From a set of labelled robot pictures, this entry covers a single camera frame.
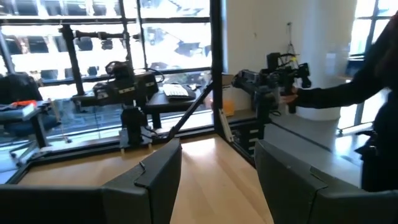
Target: wooden table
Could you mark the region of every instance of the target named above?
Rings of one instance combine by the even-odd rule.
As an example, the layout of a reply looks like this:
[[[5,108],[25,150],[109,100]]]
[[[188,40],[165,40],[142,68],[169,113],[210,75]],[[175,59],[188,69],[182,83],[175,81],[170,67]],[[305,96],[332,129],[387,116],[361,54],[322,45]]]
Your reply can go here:
[[[171,223],[273,223],[257,172],[220,137],[182,144],[180,187]],[[134,167],[149,149],[35,167],[23,185],[102,185]]]

